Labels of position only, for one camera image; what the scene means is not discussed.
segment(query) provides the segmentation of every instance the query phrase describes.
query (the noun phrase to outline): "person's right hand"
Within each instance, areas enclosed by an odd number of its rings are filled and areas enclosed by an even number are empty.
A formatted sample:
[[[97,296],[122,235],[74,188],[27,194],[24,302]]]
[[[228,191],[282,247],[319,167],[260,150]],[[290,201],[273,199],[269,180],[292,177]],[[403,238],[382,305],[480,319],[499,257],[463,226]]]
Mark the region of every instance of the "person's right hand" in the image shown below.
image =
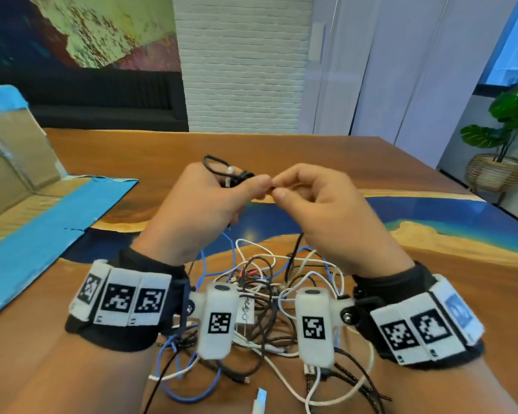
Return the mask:
[[[273,179],[272,197],[308,244],[347,274],[388,276],[414,262],[345,173],[297,164]]]

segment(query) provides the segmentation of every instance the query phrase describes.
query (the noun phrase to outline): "wicker basket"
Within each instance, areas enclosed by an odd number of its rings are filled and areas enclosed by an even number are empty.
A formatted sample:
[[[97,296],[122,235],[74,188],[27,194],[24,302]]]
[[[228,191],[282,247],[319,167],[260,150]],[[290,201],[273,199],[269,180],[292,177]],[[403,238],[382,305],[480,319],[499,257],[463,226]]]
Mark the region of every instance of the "wicker basket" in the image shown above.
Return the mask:
[[[518,159],[505,157],[493,161],[495,154],[477,154],[466,166],[466,180],[473,187],[503,193],[518,184]]]

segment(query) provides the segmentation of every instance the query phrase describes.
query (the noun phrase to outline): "white brick wall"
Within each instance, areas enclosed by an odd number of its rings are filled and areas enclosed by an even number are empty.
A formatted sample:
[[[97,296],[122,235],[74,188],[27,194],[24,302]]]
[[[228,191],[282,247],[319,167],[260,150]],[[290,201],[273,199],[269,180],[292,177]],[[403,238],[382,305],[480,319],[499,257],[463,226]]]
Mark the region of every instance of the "white brick wall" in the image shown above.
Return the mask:
[[[296,133],[313,0],[173,0],[190,131]]]

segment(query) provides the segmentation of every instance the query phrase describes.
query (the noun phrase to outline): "tabletop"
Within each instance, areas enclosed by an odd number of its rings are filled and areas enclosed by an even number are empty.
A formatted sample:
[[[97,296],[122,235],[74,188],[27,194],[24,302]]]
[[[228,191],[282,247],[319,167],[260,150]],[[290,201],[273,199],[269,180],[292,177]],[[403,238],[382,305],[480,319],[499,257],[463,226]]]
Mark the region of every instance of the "tabletop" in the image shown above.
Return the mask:
[[[256,174],[275,175],[297,162],[346,172],[357,187],[371,196],[371,205],[405,250],[433,272],[448,277],[470,304],[487,329],[485,359],[518,401],[518,222],[475,200],[464,188],[420,161],[381,139],[370,137],[46,131],[70,174],[139,180],[100,221],[102,227],[112,229],[119,236],[123,234],[116,231],[131,231],[126,227],[149,220],[185,165],[199,161],[206,154]],[[276,213],[276,205],[269,206],[273,208],[269,208],[268,215],[282,217]],[[289,253],[295,242],[295,227],[290,222],[286,225],[268,222],[261,217],[262,212],[263,208],[252,208],[249,212],[252,215],[249,223],[255,224],[258,241],[276,253]],[[101,229],[89,231],[102,232]],[[212,244],[208,249],[208,271],[231,267],[232,254],[223,247]],[[197,262],[193,268],[194,281],[199,277],[200,264]],[[0,410],[19,392],[61,334],[66,308],[88,268],[84,253],[70,254],[68,250],[0,313]],[[346,280],[346,287],[352,287],[351,279],[349,284]],[[342,342],[343,346],[352,347],[360,362],[366,361],[364,340],[344,334]],[[282,358],[276,359],[278,368],[296,391],[304,395],[303,365],[297,359],[279,359]],[[244,350],[234,349],[226,362],[245,369],[255,358]],[[378,359],[373,371],[380,392],[386,389],[383,363]],[[212,375],[206,369],[196,369],[171,385],[183,396],[196,395],[205,390]],[[268,392],[267,412],[303,412],[303,404],[290,395],[268,365],[248,385],[222,378],[211,397],[196,405],[176,404],[159,392],[151,412],[202,412],[205,407],[214,412],[250,412],[258,387]],[[320,387],[315,396],[337,397],[345,389],[345,384]],[[369,408],[364,398],[355,397],[323,412],[351,410],[368,412]]]

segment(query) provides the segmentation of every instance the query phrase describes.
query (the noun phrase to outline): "forearm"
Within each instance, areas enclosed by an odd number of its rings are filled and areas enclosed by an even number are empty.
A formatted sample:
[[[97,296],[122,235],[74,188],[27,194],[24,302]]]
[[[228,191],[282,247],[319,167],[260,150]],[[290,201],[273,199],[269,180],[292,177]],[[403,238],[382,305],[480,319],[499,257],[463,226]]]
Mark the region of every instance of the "forearm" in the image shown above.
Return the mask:
[[[414,370],[384,362],[395,414],[518,414],[518,405],[483,359],[449,370]]]
[[[64,333],[4,414],[136,414],[154,355]]]

